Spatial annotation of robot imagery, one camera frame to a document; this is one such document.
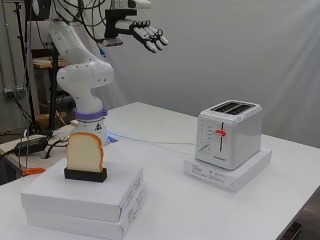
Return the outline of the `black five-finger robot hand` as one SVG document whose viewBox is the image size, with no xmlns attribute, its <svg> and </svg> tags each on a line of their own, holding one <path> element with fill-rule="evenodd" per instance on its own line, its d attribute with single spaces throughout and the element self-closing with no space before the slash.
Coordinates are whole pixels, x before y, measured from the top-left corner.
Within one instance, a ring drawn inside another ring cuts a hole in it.
<svg viewBox="0 0 320 240">
<path fill-rule="evenodd" d="M 106 29 L 103 44 L 106 47 L 121 46 L 122 35 L 133 36 L 147 50 L 157 53 L 168 45 L 168 40 L 162 29 L 155 29 L 149 20 L 138 21 L 128 19 L 128 16 L 136 16 L 136 9 L 109 9 L 105 11 Z"/>
</svg>

